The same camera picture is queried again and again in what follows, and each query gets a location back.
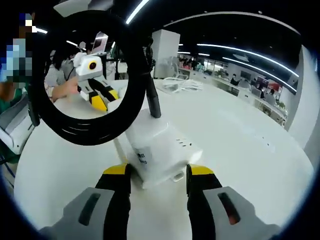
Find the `red object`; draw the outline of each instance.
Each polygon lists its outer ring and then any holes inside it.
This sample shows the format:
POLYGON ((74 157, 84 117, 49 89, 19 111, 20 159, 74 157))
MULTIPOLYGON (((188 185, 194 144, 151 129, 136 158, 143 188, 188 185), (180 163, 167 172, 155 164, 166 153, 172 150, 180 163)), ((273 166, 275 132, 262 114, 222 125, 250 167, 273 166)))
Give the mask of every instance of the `red object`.
POLYGON ((277 92, 279 92, 279 88, 280 87, 281 86, 279 85, 279 83, 276 83, 276 82, 268 84, 268 89, 273 89, 273 90, 275 90, 277 92))

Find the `white chair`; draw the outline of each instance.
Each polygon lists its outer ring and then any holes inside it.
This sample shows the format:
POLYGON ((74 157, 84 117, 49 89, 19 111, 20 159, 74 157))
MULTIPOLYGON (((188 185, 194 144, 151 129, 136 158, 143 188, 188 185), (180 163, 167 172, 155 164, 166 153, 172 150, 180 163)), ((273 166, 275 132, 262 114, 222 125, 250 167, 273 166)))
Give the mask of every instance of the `white chair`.
POLYGON ((188 75, 180 73, 179 68, 178 68, 178 64, 176 64, 175 62, 172 63, 172 67, 174 70, 174 74, 172 76, 173 78, 184 79, 184 80, 187 80, 189 78, 188 75))
POLYGON ((179 71, 179 67, 178 67, 178 58, 177 57, 170 57, 167 61, 167 64, 171 70, 171 73, 169 75, 169 77, 175 78, 175 79, 183 79, 183 80, 187 80, 189 78, 188 75, 182 74, 179 71))
POLYGON ((245 80, 241 80, 239 82, 238 87, 243 88, 243 89, 250 89, 250 84, 245 80))
POLYGON ((252 90, 251 90, 251 93, 252 93, 253 95, 261 98, 261 93, 262 93, 262 92, 261 92, 258 88, 253 87, 252 90))
POLYGON ((265 98, 265 101, 271 106, 276 105, 276 99, 272 94, 266 94, 264 98, 265 98))

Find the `white table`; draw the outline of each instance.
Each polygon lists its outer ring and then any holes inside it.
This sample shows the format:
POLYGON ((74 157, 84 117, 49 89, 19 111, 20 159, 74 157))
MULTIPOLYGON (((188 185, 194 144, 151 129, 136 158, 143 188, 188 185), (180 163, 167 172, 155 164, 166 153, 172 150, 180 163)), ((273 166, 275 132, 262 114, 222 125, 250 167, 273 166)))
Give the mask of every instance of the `white table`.
POLYGON ((253 104, 254 107, 257 108, 257 103, 258 103, 258 105, 262 104, 262 105, 266 106, 267 108, 269 108, 272 113, 276 113, 284 121, 287 119, 287 117, 277 107, 272 106, 268 102, 266 102, 265 100, 257 97, 256 95, 253 95, 251 92, 249 92, 245 88, 235 86, 235 85, 231 84, 229 81, 221 79, 219 77, 206 75, 204 73, 194 71, 191 69, 179 68, 179 70, 184 73, 187 73, 190 79, 197 80, 197 81, 200 81, 205 84, 212 84, 218 88, 222 88, 221 87, 221 84, 222 84, 222 85, 226 86, 227 89, 233 88, 233 89, 237 89, 239 92, 245 92, 247 95, 250 95, 251 98, 255 99, 255 103, 253 104))
MULTIPOLYGON (((126 83, 114 82, 118 87, 126 83)), ((234 188, 250 201, 266 224, 283 226, 291 218, 304 198, 313 168, 282 127, 211 85, 198 92, 158 94, 162 113, 203 148, 200 165, 214 170, 223 186, 234 188)), ((56 106, 73 117, 101 116, 79 97, 61 99, 56 106)), ((68 202, 95 186, 106 168, 120 162, 113 142, 77 146, 42 122, 20 158, 15 199, 38 229, 51 226, 68 202)), ((129 240, 192 239, 185 180, 168 180, 148 190, 131 186, 129 240)))

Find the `green shirt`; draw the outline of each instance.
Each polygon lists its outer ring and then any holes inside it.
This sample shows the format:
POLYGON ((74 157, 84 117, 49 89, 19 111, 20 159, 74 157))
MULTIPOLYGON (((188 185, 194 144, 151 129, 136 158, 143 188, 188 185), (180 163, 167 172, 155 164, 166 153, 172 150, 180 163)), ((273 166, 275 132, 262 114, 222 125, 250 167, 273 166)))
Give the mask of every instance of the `green shirt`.
MULTIPOLYGON (((11 101, 3 101, 0 99, 0 114, 2 114, 7 109, 11 108, 13 105, 15 105, 17 102, 20 101, 22 97, 22 90, 17 88, 14 92, 13 100, 11 101)), ((14 154, 7 145, 0 140, 0 154, 1 157, 4 158, 4 160, 15 164, 19 161, 20 155, 14 154)))

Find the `black slot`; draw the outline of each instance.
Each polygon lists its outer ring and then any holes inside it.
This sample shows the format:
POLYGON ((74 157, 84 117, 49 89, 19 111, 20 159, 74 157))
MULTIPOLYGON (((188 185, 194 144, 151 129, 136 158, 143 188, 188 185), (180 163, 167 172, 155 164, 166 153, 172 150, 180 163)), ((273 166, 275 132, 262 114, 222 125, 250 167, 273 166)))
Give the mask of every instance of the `black slot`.
POLYGON ((228 215, 229 223, 231 225, 235 225, 238 222, 240 222, 239 213, 236 210, 232 201, 230 200, 229 196, 224 192, 224 193, 218 194, 218 197, 224 207, 226 214, 228 215))
POLYGON ((81 223, 84 226, 88 226, 90 219, 91 219, 91 215, 95 209, 95 206, 100 198, 100 194, 99 193, 94 193, 92 194, 88 201, 85 203, 84 208, 82 209, 80 216, 79 216, 79 223, 81 223))

